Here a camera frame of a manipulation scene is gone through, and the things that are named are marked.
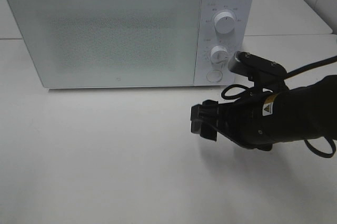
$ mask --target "yellow warning sticker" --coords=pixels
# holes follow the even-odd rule
[[[273,104],[277,95],[278,94],[271,95],[268,98],[266,98],[262,107],[262,116],[268,116],[273,114]]]

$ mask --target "timer knob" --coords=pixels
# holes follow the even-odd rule
[[[234,29],[235,16],[229,11],[220,12],[214,18],[214,26],[218,33],[226,34]]]
[[[227,49],[223,46],[215,46],[212,48],[210,57],[214,64],[225,63],[228,60]]]

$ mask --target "microwave door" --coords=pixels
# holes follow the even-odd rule
[[[201,0],[8,0],[44,87],[193,85]]]

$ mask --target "white microwave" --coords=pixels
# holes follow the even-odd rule
[[[252,0],[7,0],[47,88],[228,85]]]

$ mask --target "white tabletop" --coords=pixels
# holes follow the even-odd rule
[[[304,0],[253,0],[246,35],[330,34]],[[0,38],[20,38],[6,0],[0,0]]]
[[[335,55],[336,38],[246,37],[243,48],[292,70]],[[335,223],[337,157],[190,133],[191,106],[221,89],[48,91],[23,41],[0,41],[0,223]]]

